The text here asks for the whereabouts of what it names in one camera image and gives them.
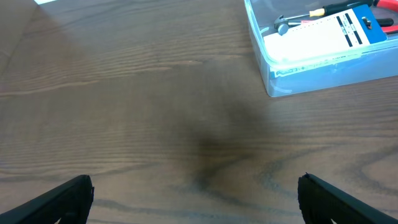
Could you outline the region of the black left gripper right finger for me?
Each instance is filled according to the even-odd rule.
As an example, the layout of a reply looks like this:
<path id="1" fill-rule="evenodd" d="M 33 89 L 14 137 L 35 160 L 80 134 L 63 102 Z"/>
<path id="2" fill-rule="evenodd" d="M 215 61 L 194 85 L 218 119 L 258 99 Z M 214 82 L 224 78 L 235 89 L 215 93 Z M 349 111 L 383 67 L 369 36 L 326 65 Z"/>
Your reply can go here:
<path id="1" fill-rule="evenodd" d="M 397 224 L 380 212 L 313 174 L 298 178 L 298 202 L 306 224 Z"/>

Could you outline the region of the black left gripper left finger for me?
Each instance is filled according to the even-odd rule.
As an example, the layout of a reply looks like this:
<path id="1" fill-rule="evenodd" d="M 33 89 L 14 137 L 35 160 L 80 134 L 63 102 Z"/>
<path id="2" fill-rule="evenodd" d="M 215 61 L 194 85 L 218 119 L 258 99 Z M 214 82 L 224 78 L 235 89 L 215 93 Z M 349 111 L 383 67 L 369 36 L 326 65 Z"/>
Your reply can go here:
<path id="1" fill-rule="evenodd" d="M 1 224 L 86 224 L 95 188 L 89 175 L 79 175 L 1 214 Z"/>

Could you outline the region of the blue white cardboard box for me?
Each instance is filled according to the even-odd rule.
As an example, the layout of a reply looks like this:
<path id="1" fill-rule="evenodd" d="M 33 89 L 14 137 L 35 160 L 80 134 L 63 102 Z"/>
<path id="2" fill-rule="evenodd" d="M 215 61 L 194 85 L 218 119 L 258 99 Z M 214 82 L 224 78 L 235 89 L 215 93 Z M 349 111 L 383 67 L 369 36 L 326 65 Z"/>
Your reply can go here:
<path id="1" fill-rule="evenodd" d="M 267 56 L 293 63 L 366 47 L 387 40 L 367 4 L 264 37 Z"/>

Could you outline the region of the red handled pliers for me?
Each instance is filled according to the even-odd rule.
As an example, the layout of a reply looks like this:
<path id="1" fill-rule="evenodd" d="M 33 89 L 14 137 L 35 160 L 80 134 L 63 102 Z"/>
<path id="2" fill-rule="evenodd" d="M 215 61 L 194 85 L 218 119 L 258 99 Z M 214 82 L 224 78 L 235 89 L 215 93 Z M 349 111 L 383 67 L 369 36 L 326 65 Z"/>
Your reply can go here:
<path id="1" fill-rule="evenodd" d="M 397 34 L 397 0 L 374 0 L 373 6 L 383 11 L 382 18 L 377 19 L 382 31 Z"/>

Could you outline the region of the small yellow precision screwdriver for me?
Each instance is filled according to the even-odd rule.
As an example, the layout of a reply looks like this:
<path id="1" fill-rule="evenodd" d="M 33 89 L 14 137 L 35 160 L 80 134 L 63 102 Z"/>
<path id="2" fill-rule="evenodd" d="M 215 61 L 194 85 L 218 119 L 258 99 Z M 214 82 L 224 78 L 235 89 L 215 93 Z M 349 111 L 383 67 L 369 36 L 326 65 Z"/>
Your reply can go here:
<path id="1" fill-rule="evenodd" d="M 347 0 L 344 2 L 329 4 L 327 6 L 323 6 L 322 8 L 316 9 L 314 11 L 310 11 L 308 14 L 300 15 L 292 17 L 300 18 L 300 17 L 324 17 L 330 16 L 332 14 L 336 14 L 348 9 L 352 9 L 358 6 L 367 5 L 371 7 L 374 3 L 374 0 Z"/>

